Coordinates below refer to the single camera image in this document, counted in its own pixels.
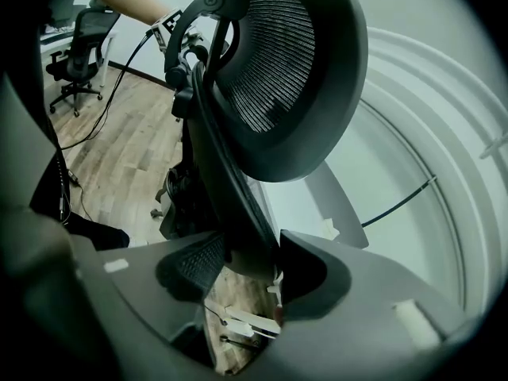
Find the white desk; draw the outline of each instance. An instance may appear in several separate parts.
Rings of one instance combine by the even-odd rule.
[[[109,63],[109,56],[111,47],[113,46],[113,42],[115,37],[118,35],[118,31],[111,30],[106,39],[104,40],[104,43],[107,42],[107,48],[106,48],[106,54],[104,55],[104,63],[102,64],[102,75],[101,75],[101,87],[104,87],[106,84],[106,73],[108,70],[108,63]],[[64,54],[67,49],[70,49],[72,42],[72,37],[63,38],[62,40],[54,41],[47,45],[40,45],[40,59],[42,60],[42,63],[44,63],[52,53],[61,51],[62,55],[57,57],[57,60],[62,60],[66,57]]]

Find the person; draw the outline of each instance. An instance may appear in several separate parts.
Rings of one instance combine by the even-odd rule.
[[[146,25],[152,25],[170,11],[169,7],[158,0],[101,1]],[[44,8],[48,2],[49,0],[23,0],[23,4],[15,7],[15,15],[5,15],[2,19],[4,29],[16,30],[15,37],[4,38],[2,41],[2,73],[6,73],[30,116],[56,147],[56,154],[39,182],[30,207],[39,214],[65,222],[69,233],[89,237],[97,250],[126,247],[129,237],[123,231],[93,223],[71,212],[64,154],[44,108],[39,29],[44,24],[44,13],[47,13]],[[1,13],[12,12],[12,7],[8,7],[6,0],[1,4]],[[11,52],[19,52],[19,55],[10,55]],[[63,205],[61,198],[67,200]]]

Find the wire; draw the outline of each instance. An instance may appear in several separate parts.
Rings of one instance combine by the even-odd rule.
[[[66,147],[62,147],[62,150],[65,150],[65,149],[69,149],[69,148],[73,148],[75,147],[76,145],[79,145],[79,144],[82,144],[84,143],[85,141],[87,140],[93,140],[102,130],[102,128],[104,127],[104,125],[106,124],[106,120],[108,118],[108,114],[110,112],[110,106],[111,106],[111,102],[113,101],[113,97],[115,95],[115,93],[117,92],[117,89],[118,87],[120,86],[120,83],[121,83],[121,80],[123,79],[124,77],[124,74],[125,74],[125,71],[127,70],[127,67],[130,65],[130,63],[132,62],[134,56],[136,56],[136,54],[139,52],[139,50],[143,47],[143,45],[146,43],[146,41],[148,41],[150,39],[150,37],[152,36],[152,33],[146,33],[146,35],[143,37],[143,39],[141,40],[141,42],[137,45],[136,49],[134,49],[134,52],[132,53],[132,55],[129,57],[129,60],[127,61],[127,63],[125,64],[124,68],[121,70],[120,72],[120,75],[117,77],[117,81],[115,82],[114,84],[114,88],[113,88],[113,91],[111,92],[111,95],[110,95],[110,98],[108,99],[108,102],[106,103],[106,107],[105,109],[102,111],[101,115],[98,117],[98,119],[95,121],[94,123],[94,126],[92,127],[91,131],[81,140],[75,142],[74,144],[71,144],[71,145],[68,145]],[[102,119],[104,118],[104,122],[102,123],[100,129],[97,130],[97,132],[95,132],[95,129],[98,127],[98,125],[101,123]]]
[[[83,189],[83,187],[81,186],[80,183],[76,183],[76,185],[78,185],[79,189],[81,189],[81,195],[79,196],[79,198],[81,200],[81,207],[85,211],[85,215],[88,217],[88,220],[94,221],[94,219],[91,218],[90,215],[88,214],[87,209],[85,208],[85,203],[83,202],[83,197],[85,195],[85,190]]]
[[[400,207],[404,206],[406,203],[408,203],[408,201],[410,201],[417,194],[422,192],[428,185],[430,185],[435,180],[436,180],[436,176],[433,176],[431,179],[429,179],[427,182],[425,182],[423,185],[421,185],[415,192],[410,194],[407,198],[405,198],[401,202],[397,203],[394,207],[392,207],[391,209],[387,210],[383,214],[380,214],[378,217],[374,217],[373,219],[371,219],[369,221],[366,221],[365,223],[362,224],[362,227],[364,227],[364,228],[368,227],[369,225],[371,225],[373,223],[376,223],[377,221],[381,220],[383,217],[388,216],[388,214],[390,214],[392,212],[395,212],[398,208],[400,208]]]
[[[216,314],[215,312],[213,312],[207,305],[205,305],[205,303],[203,303],[203,306],[208,309],[208,311],[210,311],[212,314],[214,314],[215,316],[217,316],[219,318],[219,320],[221,321],[221,325],[223,326],[226,326],[228,324],[227,321],[225,320],[222,320],[222,317],[220,317],[218,314]]]

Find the baseboard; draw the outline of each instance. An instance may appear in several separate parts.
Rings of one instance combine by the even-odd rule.
[[[162,79],[156,78],[155,76],[149,75],[148,73],[138,71],[137,69],[133,69],[131,67],[126,67],[125,65],[120,65],[118,62],[113,62],[112,60],[109,62],[109,65],[111,67],[115,67],[120,70],[125,69],[125,71],[128,73],[132,73],[133,75],[139,76],[140,78],[147,79],[150,82],[157,83],[158,85],[161,85],[162,87],[166,87],[167,89],[172,90],[165,81],[163,81]]]

